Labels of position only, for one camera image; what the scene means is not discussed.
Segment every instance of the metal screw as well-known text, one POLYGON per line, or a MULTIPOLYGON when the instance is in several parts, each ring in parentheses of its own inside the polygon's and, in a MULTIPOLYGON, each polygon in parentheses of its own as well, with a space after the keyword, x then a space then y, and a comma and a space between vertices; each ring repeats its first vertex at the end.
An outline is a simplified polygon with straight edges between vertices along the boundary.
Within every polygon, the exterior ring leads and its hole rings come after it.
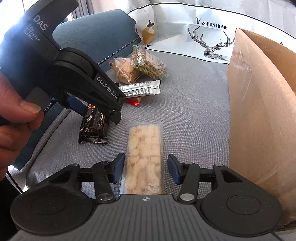
POLYGON ((183 200, 183 201, 191 201, 194 199, 194 195, 192 195, 191 193, 183 193, 180 195, 180 198, 183 200))
POLYGON ((102 193, 99 195, 99 199, 102 201, 110 201, 112 200, 113 196, 109 193, 102 193))

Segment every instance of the snack package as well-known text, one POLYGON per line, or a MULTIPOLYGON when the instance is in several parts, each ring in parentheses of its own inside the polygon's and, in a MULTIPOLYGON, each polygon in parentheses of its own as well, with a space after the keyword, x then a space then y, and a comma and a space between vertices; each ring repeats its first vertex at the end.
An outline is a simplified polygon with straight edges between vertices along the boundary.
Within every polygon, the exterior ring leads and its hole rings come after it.
POLYGON ((116 73, 116 79, 124 84, 134 83, 140 77, 140 71, 132 65, 130 58, 114 58, 109 65, 116 73))
POLYGON ((160 94, 160 80, 119 86, 126 98, 160 94))
POLYGON ((129 129, 120 193, 164 193, 161 123, 135 123, 129 129))
POLYGON ((109 119, 98 111, 98 108, 89 104, 86 116, 80 126, 78 143, 83 141, 94 144, 107 144, 109 119))
POLYGON ((165 76, 165 64, 141 46, 133 46, 132 64, 151 78, 162 79, 165 76))
POLYGON ((131 104, 133 106, 139 106, 142 101, 142 97, 133 97, 133 98, 127 98, 126 103, 131 104))

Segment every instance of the human hand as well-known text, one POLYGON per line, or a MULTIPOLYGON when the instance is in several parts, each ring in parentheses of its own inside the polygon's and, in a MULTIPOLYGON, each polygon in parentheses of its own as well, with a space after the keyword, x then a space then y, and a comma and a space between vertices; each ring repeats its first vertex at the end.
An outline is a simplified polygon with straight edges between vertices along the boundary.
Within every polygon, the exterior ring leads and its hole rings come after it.
POLYGON ((0 73, 0 116, 10 121, 10 126, 0 126, 0 180, 7 168, 27 144, 31 131, 42 123, 44 114, 38 105, 24 101, 0 73))

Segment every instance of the circular disc cover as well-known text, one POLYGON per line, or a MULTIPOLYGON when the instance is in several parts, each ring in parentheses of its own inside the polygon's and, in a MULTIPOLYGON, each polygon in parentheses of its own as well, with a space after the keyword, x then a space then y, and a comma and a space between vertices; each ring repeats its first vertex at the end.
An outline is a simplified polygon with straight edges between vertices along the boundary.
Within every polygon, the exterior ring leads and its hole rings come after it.
POLYGON ((10 214, 20 229, 32 234, 71 231, 82 225, 92 211, 91 200, 80 191, 51 185, 27 192, 13 201, 10 214))
POLYGON ((272 232, 281 219, 279 201, 249 183, 219 186, 203 198, 200 209, 216 229, 239 237, 272 232))

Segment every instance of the gray curtain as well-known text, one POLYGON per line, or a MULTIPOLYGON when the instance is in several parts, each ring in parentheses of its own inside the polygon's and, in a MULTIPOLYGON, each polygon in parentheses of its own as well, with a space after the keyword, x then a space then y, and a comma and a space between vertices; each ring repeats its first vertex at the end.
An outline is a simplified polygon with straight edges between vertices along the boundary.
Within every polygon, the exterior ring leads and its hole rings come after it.
POLYGON ((77 0, 79 6, 72 12, 73 19, 94 13, 91 0, 77 0))

